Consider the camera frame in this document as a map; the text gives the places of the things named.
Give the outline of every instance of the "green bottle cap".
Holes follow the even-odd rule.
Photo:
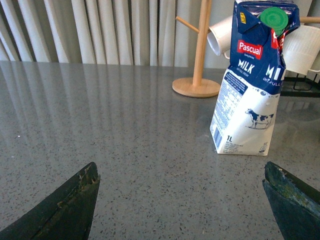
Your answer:
[[[286,12],[276,6],[265,9],[259,18],[261,22],[272,28],[276,34],[278,33],[277,35],[280,35],[288,25]]]

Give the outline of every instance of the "cow illustration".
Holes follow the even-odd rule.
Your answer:
[[[248,109],[245,111],[246,114],[249,114],[251,117],[252,125],[249,126],[251,129],[267,129],[272,121],[272,118],[274,117],[274,114],[270,115],[260,115],[255,113],[252,109]],[[258,128],[257,125],[265,125],[263,128]]]

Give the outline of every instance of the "milk carton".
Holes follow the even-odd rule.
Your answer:
[[[279,35],[259,19],[271,7],[287,15],[285,28],[276,30]],[[299,9],[292,2],[234,2],[230,66],[210,125],[217,153],[268,154],[286,70],[282,46],[299,26]]]

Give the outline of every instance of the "granite countertop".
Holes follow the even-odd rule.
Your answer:
[[[0,230],[93,161],[101,184],[91,240],[282,239],[264,166],[320,190],[320,98],[280,97],[268,156],[220,155],[209,130],[217,97],[172,90],[192,74],[1,62]]]

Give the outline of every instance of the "white cup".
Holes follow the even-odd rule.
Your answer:
[[[224,54],[226,58],[226,51],[231,47],[231,29],[232,29],[232,16],[210,26],[211,32],[207,34],[207,40],[213,52],[220,56]]]
[[[320,50],[320,28],[302,25],[285,37],[283,58],[286,70],[307,75]]]
[[[312,69],[310,69],[311,72],[319,73],[320,72],[320,51],[318,52],[318,55],[315,57],[315,60],[311,66]]]

